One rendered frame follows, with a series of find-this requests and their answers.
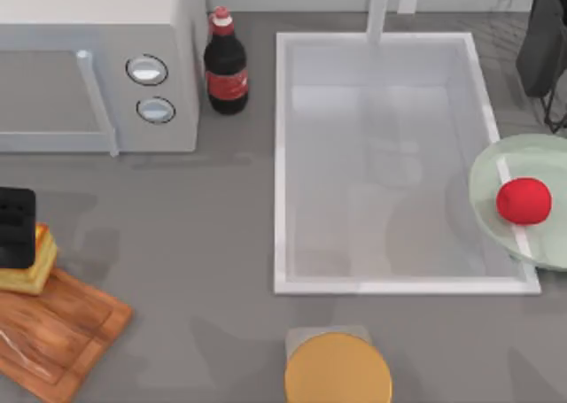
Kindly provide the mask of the round microwave knob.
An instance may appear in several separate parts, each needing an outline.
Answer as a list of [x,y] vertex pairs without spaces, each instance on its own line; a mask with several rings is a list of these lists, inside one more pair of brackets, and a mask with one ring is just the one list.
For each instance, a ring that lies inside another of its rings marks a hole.
[[167,65],[150,54],[131,58],[126,63],[126,73],[135,83],[142,86],[157,86],[168,77]]
[[136,103],[139,117],[151,124],[166,124],[176,115],[174,105],[163,97],[151,97]]

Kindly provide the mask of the tall white tap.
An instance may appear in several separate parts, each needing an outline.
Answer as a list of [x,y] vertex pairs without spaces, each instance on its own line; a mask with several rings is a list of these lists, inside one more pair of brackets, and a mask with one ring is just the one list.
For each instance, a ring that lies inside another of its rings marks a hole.
[[369,43],[378,45],[384,29],[388,0],[369,0],[366,36]]

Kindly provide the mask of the white sink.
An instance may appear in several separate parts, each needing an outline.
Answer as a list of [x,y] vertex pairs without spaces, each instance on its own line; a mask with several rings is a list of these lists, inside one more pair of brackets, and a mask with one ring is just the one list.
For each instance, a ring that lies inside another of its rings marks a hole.
[[276,37],[279,295],[530,295],[468,178],[500,134],[469,33]]

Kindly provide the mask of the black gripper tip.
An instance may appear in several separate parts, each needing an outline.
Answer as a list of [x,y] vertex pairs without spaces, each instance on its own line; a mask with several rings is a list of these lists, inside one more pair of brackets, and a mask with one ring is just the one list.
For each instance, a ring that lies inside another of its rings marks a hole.
[[27,269],[35,261],[36,195],[0,187],[0,268]]

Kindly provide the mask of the pale microwave oven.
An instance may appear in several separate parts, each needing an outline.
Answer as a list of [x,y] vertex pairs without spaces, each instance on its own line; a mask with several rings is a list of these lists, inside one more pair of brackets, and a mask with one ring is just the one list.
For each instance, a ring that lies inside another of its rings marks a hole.
[[[206,0],[0,0],[0,51],[92,51],[119,154],[196,148],[206,40]],[[167,65],[160,85],[128,77],[127,61],[143,54]],[[170,122],[139,117],[136,103],[151,97],[174,105]]]

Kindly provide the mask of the pale microwave door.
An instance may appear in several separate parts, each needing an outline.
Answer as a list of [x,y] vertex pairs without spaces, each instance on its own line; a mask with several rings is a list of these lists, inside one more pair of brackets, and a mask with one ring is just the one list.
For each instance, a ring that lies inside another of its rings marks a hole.
[[120,153],[90,50],[0,51],[0,153]]

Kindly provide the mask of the dark bottle with red label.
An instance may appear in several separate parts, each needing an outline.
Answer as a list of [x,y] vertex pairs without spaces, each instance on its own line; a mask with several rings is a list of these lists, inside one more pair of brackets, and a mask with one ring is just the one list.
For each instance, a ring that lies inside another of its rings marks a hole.
[[204,53],[206,94],[216,112],[235,115],[244,110],[249,95],[245,47],[225,6],[217,6],[209,15],[209,30]]

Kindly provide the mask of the red apple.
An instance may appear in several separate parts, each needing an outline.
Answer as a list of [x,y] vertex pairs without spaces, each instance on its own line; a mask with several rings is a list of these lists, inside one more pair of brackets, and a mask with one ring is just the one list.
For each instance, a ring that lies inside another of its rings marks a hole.
[[547,219],[553,199],[548,186],[535,178],[519,177],[503,184],[496,195],[496,211],[504,220],[520,225]]

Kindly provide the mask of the pale green plate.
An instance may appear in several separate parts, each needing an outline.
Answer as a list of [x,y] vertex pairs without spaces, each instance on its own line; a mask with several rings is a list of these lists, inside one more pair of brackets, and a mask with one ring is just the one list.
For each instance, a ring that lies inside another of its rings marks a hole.
[[[497,213],[500,187],[519,177],[548,186],[553,204],[545,221],[520,226]],[[485,233],[510,254],[538,267],[567,271],[567,138],[522,134],[491,144],[470,169],[469,198]]]

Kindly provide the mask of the wooden cutting board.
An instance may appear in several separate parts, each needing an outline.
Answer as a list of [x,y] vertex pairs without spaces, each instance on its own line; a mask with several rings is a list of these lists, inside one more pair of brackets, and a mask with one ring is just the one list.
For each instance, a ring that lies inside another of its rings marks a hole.
[[43,403],[72,403],[132,314],[60,268],[38,296],[0,291],[0,376]]

